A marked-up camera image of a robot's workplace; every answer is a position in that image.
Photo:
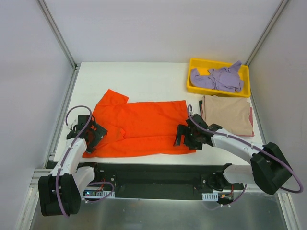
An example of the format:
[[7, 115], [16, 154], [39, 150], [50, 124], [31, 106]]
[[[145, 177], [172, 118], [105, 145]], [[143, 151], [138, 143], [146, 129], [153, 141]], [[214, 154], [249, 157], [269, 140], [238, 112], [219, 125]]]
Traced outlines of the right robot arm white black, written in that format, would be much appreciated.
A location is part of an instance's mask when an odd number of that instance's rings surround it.
[[279, 147], [274, 143], [253, 144], [222, 128], [210, 126], [199, 114], [179, 124], [174, 146], [184, 144], [189, 150], [201, 150], [209, 145], [226, 150], [247, 162], [247, 165], [227, 163], [216, 172], [217, 188], [227, 189], [234, 183], [254, 184], [263, 192], [273, 195], [291, 178], [290, 166]]

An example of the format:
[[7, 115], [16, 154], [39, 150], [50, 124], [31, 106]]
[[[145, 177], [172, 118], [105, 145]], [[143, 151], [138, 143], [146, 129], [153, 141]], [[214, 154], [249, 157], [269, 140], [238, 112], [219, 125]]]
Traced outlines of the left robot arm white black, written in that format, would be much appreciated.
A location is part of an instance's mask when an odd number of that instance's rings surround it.
[[84, 153], [93, 154], [96, 146], [107, 134], [94, 116], [79, 115], [77, 124], [66, 136], [66, 147], [59, 162], [47, 175], [38, 180], [40, 207], [43, 216], [77, 214], [82, 192], [86, 186], [97, 186], [101, 174], [92, 166], [78, 164]]

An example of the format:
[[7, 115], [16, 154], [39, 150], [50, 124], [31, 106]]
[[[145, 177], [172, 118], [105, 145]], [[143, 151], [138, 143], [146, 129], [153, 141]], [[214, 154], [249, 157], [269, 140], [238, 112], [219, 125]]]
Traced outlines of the orange t shirt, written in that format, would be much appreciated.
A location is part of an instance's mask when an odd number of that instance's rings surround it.
[[107, 130], [93, 153], [85, 158], [124, 158], [154, 154], [193, 153], [185, 145], [174, 146], [177, 126], [188, 118], [184, 100], [130, 103], [128, 97], [108, 90], [96, 104], [93, 115]]

